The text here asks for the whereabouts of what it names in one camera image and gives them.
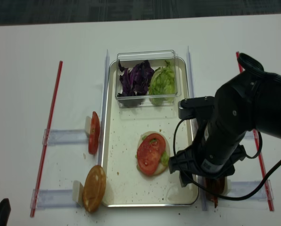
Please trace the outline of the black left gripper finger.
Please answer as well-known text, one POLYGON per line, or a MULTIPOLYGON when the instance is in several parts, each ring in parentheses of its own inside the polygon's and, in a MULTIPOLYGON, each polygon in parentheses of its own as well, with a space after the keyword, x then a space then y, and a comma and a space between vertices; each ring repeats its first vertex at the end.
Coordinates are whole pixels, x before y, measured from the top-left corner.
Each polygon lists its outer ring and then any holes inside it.
POLYGON ((189 172, 180 171, 179 179, 181 187, 186 187, 188 184, 193 183, 193 175, 189 172))

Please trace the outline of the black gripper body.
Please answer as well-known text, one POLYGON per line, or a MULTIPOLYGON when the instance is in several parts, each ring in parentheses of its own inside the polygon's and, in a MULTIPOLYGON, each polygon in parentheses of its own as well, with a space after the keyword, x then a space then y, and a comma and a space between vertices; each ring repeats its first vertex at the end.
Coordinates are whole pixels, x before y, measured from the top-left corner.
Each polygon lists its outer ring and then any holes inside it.
POLYGON ((233 175, 235 173, 234 164, 237 161, 244 160, 244 158, 244 146, 238 145, 227 162, 221 166, 220 171, 215 172, 217 165, 212 164, 207 159, 204 159, 202 164, 199 164, 195 158, 193 147, 189 146, 182 151, 178 151, 173 157, 170 157, 168 167, 171 174, 175 171, 182 171, 205 178, 218 179, 233 175))

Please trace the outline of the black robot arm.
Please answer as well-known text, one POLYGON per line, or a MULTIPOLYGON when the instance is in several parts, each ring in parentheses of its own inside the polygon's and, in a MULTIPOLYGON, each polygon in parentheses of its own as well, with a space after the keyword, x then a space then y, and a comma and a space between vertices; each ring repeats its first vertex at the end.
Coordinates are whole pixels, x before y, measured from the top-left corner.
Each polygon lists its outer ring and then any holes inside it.
POLYGON ((196 119, 193 143, 169 159, 169 171, 179 171, 181 186, 193 176, 218 179, 235 172, 234 164, 246 157, 240 142, 256 130, 281 139, 281 76, 268 73, 252 57, 241 53, 243 72, 217 91, 214 97, 183 99, 180 120, 196 119))

